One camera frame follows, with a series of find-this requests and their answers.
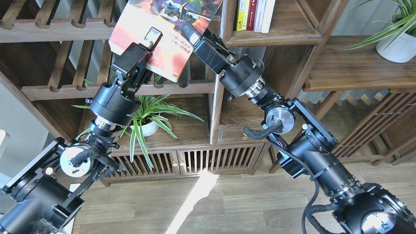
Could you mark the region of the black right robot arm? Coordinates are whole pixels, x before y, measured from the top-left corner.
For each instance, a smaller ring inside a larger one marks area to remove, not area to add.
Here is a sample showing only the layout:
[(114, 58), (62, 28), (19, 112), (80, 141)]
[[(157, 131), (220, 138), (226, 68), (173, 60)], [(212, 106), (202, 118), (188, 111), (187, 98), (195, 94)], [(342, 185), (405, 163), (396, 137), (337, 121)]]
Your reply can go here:
[(314, 217), (332, 211), (345, 234), (414, 234), (415, 217), (407, 206), (376, 183), (360, 183), (332, 154), (337, 139), (296, 98), (285, 99), (263, 78), (260, 68), (248, 55), (239, 60), (215, 34), (199, 33), (185, 22), (181, 34), (193, 45), (193, 52), (217, 74), (231, 93), (230, 99), (247, 95), (264, 111), (263, 131), (244, 128), (254, 140), (266, 138), (278, 148), (278, 163), (293, 178), (305, 174), (315, 183), (315, 193), (302, 219), (321, 234), (328, 234)]

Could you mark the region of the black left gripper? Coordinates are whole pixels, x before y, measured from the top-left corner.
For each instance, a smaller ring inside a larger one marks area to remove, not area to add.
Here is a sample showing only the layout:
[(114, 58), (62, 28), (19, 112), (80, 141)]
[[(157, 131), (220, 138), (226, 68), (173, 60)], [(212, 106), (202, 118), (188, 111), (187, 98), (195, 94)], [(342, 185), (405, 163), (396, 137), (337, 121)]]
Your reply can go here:
[(97, 116), (92, 124), (100, 128), (130, 124), (141, 105), (136, 92), (150, 81), (153, 73), (147, 69), (147, 62), (162, 35), (151, 27), (140, 44), (131, 43), (112, 64), (116, 72), (113, 83), (103, 83), (91, 101), (90, 109)]

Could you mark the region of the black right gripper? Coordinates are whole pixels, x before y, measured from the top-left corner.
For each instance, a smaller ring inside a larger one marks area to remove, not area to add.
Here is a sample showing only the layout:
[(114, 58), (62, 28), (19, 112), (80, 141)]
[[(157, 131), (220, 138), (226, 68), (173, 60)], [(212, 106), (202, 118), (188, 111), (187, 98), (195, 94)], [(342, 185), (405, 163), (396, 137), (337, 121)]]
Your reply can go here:
[(266, 96), (263, 70), (248, 55), (236, 60), (233, 51), (220, 38), (215, 34), (200, 35), (189, 22), (184, 22), (179, 31), (194, 46), (194, 53), (214, 73), (223, 73), (219, 81), (231, 93), (229, 99), (242, 95), (247, 95), (249, 99)]

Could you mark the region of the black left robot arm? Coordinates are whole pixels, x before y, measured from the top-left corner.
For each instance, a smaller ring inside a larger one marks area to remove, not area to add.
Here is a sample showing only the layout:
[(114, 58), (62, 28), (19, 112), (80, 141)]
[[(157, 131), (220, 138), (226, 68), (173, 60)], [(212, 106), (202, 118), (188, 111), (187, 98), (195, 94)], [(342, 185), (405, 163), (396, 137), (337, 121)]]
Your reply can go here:
[(124, 126), (141, 105), (135, 96), (149, 82), (146, 66), (162, 32), (150, 28), (140, 44), (131, 43), (111, 68), (113, 83), (103, 83), (90, 100), (96, 118), (85, 141), (68, 143), (59, 137), (2, 188), (16, 203), (1, 218), (2, 234), (57, 233), (79, 212), (81, 195), (97, 179), (124, 167), (108, 155), (117, 148)]

